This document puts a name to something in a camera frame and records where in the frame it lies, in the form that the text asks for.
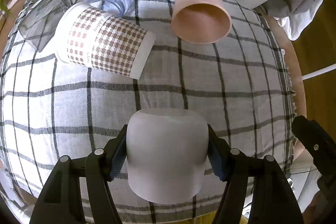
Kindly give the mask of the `smoky grey square cup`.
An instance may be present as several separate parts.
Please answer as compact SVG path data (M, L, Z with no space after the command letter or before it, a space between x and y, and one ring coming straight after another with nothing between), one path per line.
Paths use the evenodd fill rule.
M40 0L19 24L22 38L41 52L55 34L56 27L73 5L72 0Z

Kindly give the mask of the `houndstooth paper cup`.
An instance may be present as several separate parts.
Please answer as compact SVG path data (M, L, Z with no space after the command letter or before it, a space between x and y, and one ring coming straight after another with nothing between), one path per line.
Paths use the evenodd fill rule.
M155 34L88 3L70 7L54 35L56 57L64 63L139 79Z

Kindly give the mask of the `checkered white black tablecloth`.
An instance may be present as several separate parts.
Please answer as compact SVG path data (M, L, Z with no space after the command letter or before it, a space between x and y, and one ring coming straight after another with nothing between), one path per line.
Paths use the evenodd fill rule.
M34 50L13 26L1 62L1 160L20 188L38 196L61 155L104 147L140 109L201 114L248 156L293 161L293 91L264 18L222 0L232 18L224 39L204 46L175 36L174 0L134 0L126 19L155 33L141 78L65 64Z

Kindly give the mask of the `white frosted cup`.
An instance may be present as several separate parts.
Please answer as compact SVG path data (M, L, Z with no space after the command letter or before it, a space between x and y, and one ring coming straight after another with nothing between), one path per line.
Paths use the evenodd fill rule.
M203 185L209 130L205 118L184 109L143 109L127 124L128 183L144 200L173 204Z

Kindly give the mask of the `pink plastic cup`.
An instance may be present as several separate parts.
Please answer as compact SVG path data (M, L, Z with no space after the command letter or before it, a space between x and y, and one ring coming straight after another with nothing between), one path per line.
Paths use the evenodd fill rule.
M222 0L174 0L173 32L193 44L211 44L226 37L232 19Z

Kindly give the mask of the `white curved floor lamp pole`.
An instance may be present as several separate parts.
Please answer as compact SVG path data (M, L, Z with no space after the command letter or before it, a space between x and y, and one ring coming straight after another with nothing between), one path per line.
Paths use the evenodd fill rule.
M333 70L336 70L336 64L332 64L332 65L329 65L328 67L325 67L325 68L319 69L317 71L314 71L314 72L308 73L306 75L303 75L302 80L303 81L308 80L308 79L311 79L313 77L317 77L317 76L323 75L325 73L331 72Z

